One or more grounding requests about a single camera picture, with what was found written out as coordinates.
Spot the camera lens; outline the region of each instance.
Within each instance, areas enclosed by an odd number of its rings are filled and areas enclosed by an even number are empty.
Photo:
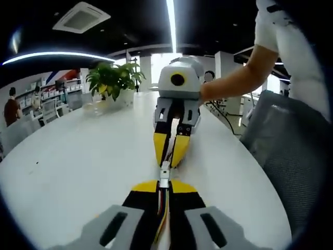
[[[171,82],[175,86],[182,86],[185,82],[185,79],[180,74],[174,74],[173,76],[171,76]]]

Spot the oval table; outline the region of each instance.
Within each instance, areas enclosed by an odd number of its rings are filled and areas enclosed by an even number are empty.
[[[26,138],[0,164],[0,187],[14,219],[37,248],[66,245],[131,188],[158,179],[152,114],[158,92],[99,117],[78,109]],[[283,205],[252,155],[204,107],[178,177],[193,185],[258,247],[291,241]]]

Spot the green plant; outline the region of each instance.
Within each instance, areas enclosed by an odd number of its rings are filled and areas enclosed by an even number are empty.
[[[135,80],[142,83],[142,78],[146,79],[142,72],[135,72],[135,67],[140,67],[135,63],[124,65],[114,65],[101,62],[96,68],[90,70],[86,80],[90,82],[89,90],[94,96],[97,91],[99,94],[107,93],[112,95],[115,101],[121,90],[135,89]]]

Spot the led light strip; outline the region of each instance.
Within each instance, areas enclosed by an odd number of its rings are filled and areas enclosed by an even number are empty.
[[[176,20],[175,20],[175,8],[174,8],[174,5],[173,5],[173,0],[166,0],[166,5],[168,7],[168,13],[169,13],[172,53],[177,53]]]
[[[95,58],[95,59],[101,59],[101,60],[104,60],[104,61],[112,61],[112,62],[115,61],[115,60],[107,58],[107,57],[90,55],[90,54],[85,54],[85,53],[77,53],[77,52],[38,52],[38,53],[32,53],[32,54],[27,54],[27,55],[23,55],[23,56],[14,57],[10,60],[7,60],[7,61],[3,62],[2,65],[13,63],[14,61],[19,61],[19,60],[30,58],[30,57],[50,56],[50,55],[84,56],[84,57],[90,57],[90,58]]]

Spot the white flower pot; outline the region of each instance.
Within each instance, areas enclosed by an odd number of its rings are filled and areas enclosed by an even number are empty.
[[[109,103],[111,110],[119,110],[125,107],[133,106],[134,90],[121,90],[116,101],[112,96],[108,96],[106,101]]]

